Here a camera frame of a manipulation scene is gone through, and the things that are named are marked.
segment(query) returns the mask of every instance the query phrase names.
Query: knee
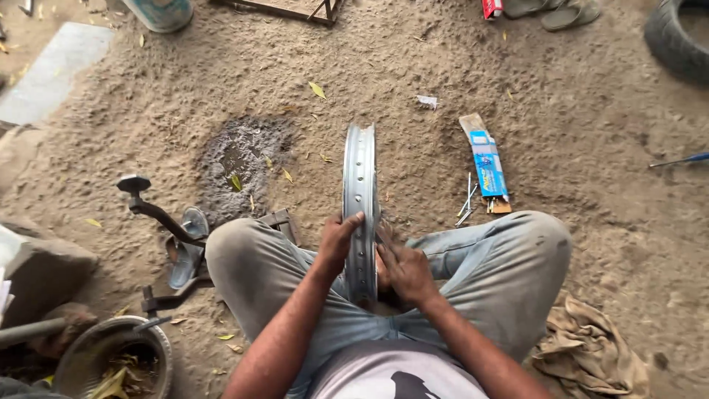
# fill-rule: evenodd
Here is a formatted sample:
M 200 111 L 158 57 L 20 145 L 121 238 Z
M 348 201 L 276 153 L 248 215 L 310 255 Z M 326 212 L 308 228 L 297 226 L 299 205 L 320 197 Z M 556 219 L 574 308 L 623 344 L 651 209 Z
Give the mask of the knee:
M 219 226 L 207 238 L 204 257 L 210 272 L 214 268 L 229 268 L 244 262 L 257 247 L 261 225 L 254 219 L 236 219 Z
M 522 211 L 510 215 L 524 226 L 524 234 L 535 248 L 554 258 L 565 258 L 566 266 L 571 258 L 571 234 L 552 215 L 537 211 Z

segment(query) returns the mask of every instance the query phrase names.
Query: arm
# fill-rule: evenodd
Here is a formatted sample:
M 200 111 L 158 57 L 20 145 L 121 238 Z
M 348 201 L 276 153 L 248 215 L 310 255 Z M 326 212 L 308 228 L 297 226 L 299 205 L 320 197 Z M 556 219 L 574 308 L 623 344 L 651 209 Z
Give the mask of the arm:
M 330 217 L 318 256 L 291 297 L 254 340 L 232 372 L 222 399 L 282 399 L 295 381 L 330 286 L 345 267 L 350 236 L 364 214 Z
M 498 349 L 440 294 L 421 250 L 377 246 L 391 284 L 402 300 L 414 304 L 438 331 L 453 356 L 490 399 L 552 399 L 549 391 Z

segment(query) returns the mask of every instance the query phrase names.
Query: bucket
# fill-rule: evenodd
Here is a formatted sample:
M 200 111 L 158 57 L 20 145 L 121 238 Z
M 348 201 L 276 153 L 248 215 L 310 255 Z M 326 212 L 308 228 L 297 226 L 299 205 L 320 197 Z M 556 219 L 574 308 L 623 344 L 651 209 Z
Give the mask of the bucket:
M 187 25 L 192 19 L 189 0 L 123 0 L 148 29 L 170 33 Z

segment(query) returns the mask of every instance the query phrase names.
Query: brown cloth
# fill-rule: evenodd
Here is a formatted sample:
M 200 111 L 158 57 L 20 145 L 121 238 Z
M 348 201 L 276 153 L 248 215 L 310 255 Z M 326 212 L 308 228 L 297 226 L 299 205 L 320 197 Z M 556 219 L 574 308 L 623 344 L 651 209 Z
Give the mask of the brown cloth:
M 532 365 L 558 378 L 576 399 L 647 399 L 645 363 L 608 317 L 562 290 L 547 318 L 547 336 L 537 345 Z

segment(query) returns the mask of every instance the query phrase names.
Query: white t-shirt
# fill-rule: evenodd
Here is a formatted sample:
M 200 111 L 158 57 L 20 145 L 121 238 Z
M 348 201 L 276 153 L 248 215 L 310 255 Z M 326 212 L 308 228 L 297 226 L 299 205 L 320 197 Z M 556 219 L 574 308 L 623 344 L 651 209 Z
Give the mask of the white t-shirt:
M 308 399 L 487 399 L 455 359 L 422 342 L 363 341 L 318 370 Z

